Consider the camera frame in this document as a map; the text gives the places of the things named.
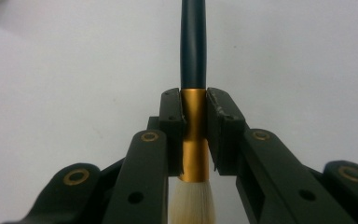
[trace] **bolt hole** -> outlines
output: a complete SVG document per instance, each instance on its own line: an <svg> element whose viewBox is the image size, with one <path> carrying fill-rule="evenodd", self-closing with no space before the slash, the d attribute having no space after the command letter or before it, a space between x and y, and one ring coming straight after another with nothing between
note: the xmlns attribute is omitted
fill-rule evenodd
<svg viewBox="0 0 358 224"><path fill-rule="evenodd" d="M144 200L143 193L138 192L138 191L131 193L129 198L128 198L129 203L132 203L132 204L140 203L143 200Z"/></svg>
<svg viewBox="0 0 358 224"><path fill-rule="evenodd" d="M269 139L269 134L262 131L255 131L253 132L253 137L257 140L266 141Z"/></svg>
<svg viewBox="0 0 358 224"><path fill-rule="evenodd" d="M353 182L357 182L358 183L358 169L355 167L350 167L350 166L340 166L338 168L338 173L353 181Z"/></svg>
<svg viewBox="0 0 358 224"><path fill-rule="evenodd" d="M316 200L316 196L312 191L307 189L301 189L298 194L303 198L304 200L307 200L309 202L313 202Z"/></svg>
<svg viewBox="0 0 358 224"><path fill-rule="evenodd" d="M71 181L78 181L78 180L80 180L80 179L83 178L83 177L84 177L84 174L83 174L83 173L74 173L74 174L72 174L72 175L69 176L69 179L70 179Z"/></svg>
<svg viewBox="0 0 358 224"><path fill-rule="evenodd" d="M153 132L144 133L144 134L142 134L141 139L144 142L153 142L158 139L158 134L153 133Z"/></svg>

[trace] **black brush handle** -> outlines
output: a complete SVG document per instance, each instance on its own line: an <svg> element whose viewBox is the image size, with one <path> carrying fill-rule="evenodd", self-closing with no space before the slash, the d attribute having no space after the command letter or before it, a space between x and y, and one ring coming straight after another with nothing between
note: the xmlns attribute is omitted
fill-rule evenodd
<svg viewBox="0 0 358 224"><path fill-rule="evenodd" d="M205 89L205 0L182 1L180 63L182 89Z"/></svg>

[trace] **black plastic part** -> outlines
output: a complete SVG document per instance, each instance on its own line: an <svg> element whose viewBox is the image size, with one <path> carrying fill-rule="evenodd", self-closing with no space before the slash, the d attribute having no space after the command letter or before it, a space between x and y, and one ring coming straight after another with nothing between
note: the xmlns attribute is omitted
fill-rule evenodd
<svg viewBox="0 0 358 224"><path fill-rule="evenodd" d="M74 185L65 184L64 178L72 171L70 180ZM29 214L21 221L7 224L83 224L94 222L99 208L102 191L98 188L100 170L91 164L78 163L60 170L39 194Z"/></svg>
<svg viewBox="0 0 358 224"><path fill-rule="evenodd" d="M245 117L228 93L207 90L207 139L215 169L220 175L236 175L239 139L249 129Z"/></svg>
<svg viewBox="0 0 358 224"><path fill-rule="evenodd" d="M124 158L101 171L101 182L105 189L111 189L115 186L123 162Z"/></svg>
<svg viewBox="0 0 358 224"><path fill-rule="evenodd" d="M182 88L205 89L205 0L182 0L180 52Z"/></svg>
<svg viewBox="0 0 358 224"><path fill-rule="evenodd" d="M179 176L183 172L182 145L185 120L178 88L161 94L158 126L160 130L167 134L169 176Z"/></svg>
<svg viewBox="0 0 358 224"><path fill-rule="evenodd" d="M147 129L159 129L159 118L157 116L149 117Z"/></svg>
<svg viewBox="0 0 358 224"><path fill-rule="evenodd" d="M168 164L165 133L133 136L103 224L167 223Z"/></svg>
<svg viewBox="0 0 358 224"><path fill-rule="evenodd" d="M275 134L246 131L241 155L237 188L251 223L355 223Z"/></svg>
<svg viewBox="0 0 358 224"><path fill-rule="evenodd" d="M324 184L358 223L358 164L349 161L327 163Z"/></svg>

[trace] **metal ferrule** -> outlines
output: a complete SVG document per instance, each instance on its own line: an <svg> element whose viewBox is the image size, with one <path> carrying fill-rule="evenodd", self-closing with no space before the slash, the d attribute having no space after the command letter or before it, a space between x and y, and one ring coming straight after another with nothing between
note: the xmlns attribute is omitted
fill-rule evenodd
<svg viewBox="0 0 358 224"><path fill-rule="evenodd" d="M182 89L182 106L186 119L183 141L185 182L204 182L209 179L208 144L206 132L206 90Z"/></svg>

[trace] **white bristles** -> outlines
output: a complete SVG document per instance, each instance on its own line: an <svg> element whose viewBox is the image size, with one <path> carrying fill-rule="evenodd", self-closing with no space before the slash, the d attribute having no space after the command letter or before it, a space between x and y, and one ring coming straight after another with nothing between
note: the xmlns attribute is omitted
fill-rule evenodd
<svg viewBox="0 0 358 224"><path fill-rule="evenodd" d="M188 183L178 179L170 205L171 224L214 224L209 181Z"/></svg>

